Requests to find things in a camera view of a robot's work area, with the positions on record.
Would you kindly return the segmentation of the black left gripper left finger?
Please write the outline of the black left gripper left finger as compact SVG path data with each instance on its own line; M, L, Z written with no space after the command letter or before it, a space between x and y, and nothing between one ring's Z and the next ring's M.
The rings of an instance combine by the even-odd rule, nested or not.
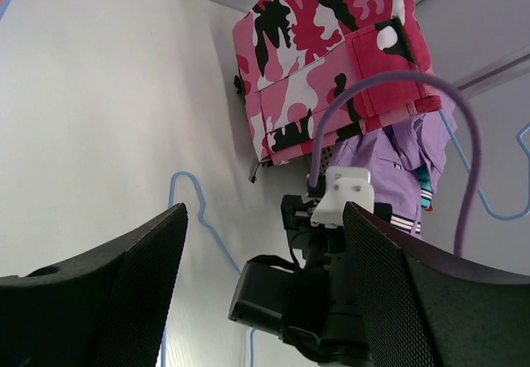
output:
M3 366L154 366L186 240L186 206L82 254L1 279Z

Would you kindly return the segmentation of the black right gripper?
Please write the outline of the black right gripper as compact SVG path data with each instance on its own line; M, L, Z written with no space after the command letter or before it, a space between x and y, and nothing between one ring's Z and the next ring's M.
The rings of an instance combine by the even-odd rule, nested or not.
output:
M345 233L312 226L315 207L314 200L283 196L288 248L299 249L302 257L263 254L249 259L229 319L277 336L320 366L371 366Z

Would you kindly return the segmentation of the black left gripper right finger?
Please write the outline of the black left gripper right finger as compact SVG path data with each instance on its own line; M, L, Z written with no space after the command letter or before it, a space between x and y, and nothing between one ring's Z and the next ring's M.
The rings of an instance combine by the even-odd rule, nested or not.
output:
M527 366L529 278L343 213L355 289L377 366Z

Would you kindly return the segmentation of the blue hanger with purple trousers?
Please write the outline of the blue hanger with purple trousers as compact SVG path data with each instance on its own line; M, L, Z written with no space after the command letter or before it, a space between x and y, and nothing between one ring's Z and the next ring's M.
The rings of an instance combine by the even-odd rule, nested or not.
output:
M205 219L205 212L206 212L206 199L204 191L201 187L199 179L191 172L189 171L178 171L174 173L171 177L170 187L169 187L169 195L168 195L168 208L171 208L176 204L176 188L177 188L177 180L181 177L186 177L190 180L193 187L195 188L195 193L197 196L197 199L199 201L199 209L197 213L197 220L201 226L203 226L205 229L207 229L211 236L213 237L214 241L217 243L220 251L223 253L223 255L226 257L227 261L231 265L231 267L234 269L234 271L240 276L242 269L239 267L238 263L235 261L232 254L229 252L229 249L227 248L226 244L224 243L223 239L219 235L219 232L217 229L212 226L210 223L207 222ZM255 333L256 329L250 329L248 334L248 350L249 350L249 362L248 366L254 367L255 366ZM164 331L162 334L162 340L161 340L161 349L160 349L160 366L165 367L167 366L167 323L164 327Z

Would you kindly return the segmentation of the purple trousers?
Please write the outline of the purple trousers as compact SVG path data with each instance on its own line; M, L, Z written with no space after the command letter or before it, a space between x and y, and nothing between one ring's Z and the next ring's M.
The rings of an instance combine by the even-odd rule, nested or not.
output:
M375 201L387 209L383 219L420 239L424 209L415 170L426 166L435 194L450 139L440 115L427 113L337 144L330 164L368 169Z

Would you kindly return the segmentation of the teal trousers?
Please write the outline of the teal trousers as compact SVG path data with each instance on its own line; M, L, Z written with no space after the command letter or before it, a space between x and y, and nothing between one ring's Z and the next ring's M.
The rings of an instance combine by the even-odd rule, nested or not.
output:
M426 166L418 167L415 170L415 173L417 175L417 180L420 186L422 209L424 209L427 212L432 212L433 211L432 198L433 198L434 192L431 186L430 174Z

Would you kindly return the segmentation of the white plastic mesh basket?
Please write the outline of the white plastic mesh basket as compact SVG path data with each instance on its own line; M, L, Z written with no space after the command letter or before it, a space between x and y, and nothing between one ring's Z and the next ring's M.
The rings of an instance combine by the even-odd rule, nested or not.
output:
M334 146L330 146L330 147L324 147L322 150L321 150L321 155L320 155L320 172L325 172L327 167L330 165L330 160L332 158L332 155L334 153L334 150L335 150L335 147ZM307 163L307 166L309 168L311 168L311 164L312 164L312 155L309 153L308 155L306 155L306 163Z

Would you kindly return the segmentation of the empty light blue hanger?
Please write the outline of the empty light blue hanger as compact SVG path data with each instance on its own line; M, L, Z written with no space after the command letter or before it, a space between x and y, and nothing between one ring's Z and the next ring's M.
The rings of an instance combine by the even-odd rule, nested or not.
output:
M444 123L444 125L446 126L446 130L447 132L449 133L450 135L450 140L453 142L453 145L460 157L460 160L462 161L462 163L464 164L465 166L465 169L467 170L468 174L470 175L471 174L471 163L470 161L468 160L467 156L465 155L464 153L464 150L462 148L462 146L460 145L456 135L455 135L455 130L451 127L451 124L450 124L450 121L449 119L446 117L445 113L443 111L440 111L439 112L439 115L441 117L441 120L442 122ZM518 144L518 148L520 149L520 151L523 153L523 155L525 156L526 158L526 165L527 165L527 168L526 168L526 174L527 174L527 179L529 179L529 146L527 145L524 137L526 135L526 133L529 131L529 124L527 123L524 127L522 127L518 133L516 134L515 136L515 140ZM504 174L502 174L502 169L501 169L501 163L500 162L496 162L494 164L494 167L489 169L487 168L486 169L486 179L491 179L493 180L494 178L496 178L497 180L500 180L501 178L503 178L503 180L501 181L503 185L514 185L515 183L518 183L519 185L522 185L523 184L523 180L520 179L520 180L515 180L515 179L509 179L508 178L508 174L514 174L514 173L518 173L518 174L521 174L523 172L523 169L522 168L504 168ZM525 218L527 216L529 216L529 183L527 183L525 185L527 187L527 200L526 200L526 205L523 207L523 209L516 213L516 214L511 214L511 215L506 215L506 214L501 214L497 211L494 210L492 204L489 202L488 200L488 197L486 195L486 193L484 192L483 188L481 186L479 186L477 188L477 191L478 191L478 196L479 196L479 199L483 205L483 207L485 208L486 212L492 216L493 218L495 218L496 220L502 220L502 221L513 221L513 220L520 220L522 218Z

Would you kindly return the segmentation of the pink floral trousers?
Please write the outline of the pink floral trousers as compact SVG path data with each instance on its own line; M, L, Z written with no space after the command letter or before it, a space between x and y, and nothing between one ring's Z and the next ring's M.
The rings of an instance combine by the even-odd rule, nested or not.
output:
M261 163L309 154L325 111L358 81L432 70L414 0L258 0L233 39Z

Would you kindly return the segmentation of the right aluminium frame post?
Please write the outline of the right aluminium frame post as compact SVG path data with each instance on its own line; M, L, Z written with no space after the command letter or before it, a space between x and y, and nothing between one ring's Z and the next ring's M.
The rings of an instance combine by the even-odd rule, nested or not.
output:
M529 0L417 0L437 75L468 95L529 77Z

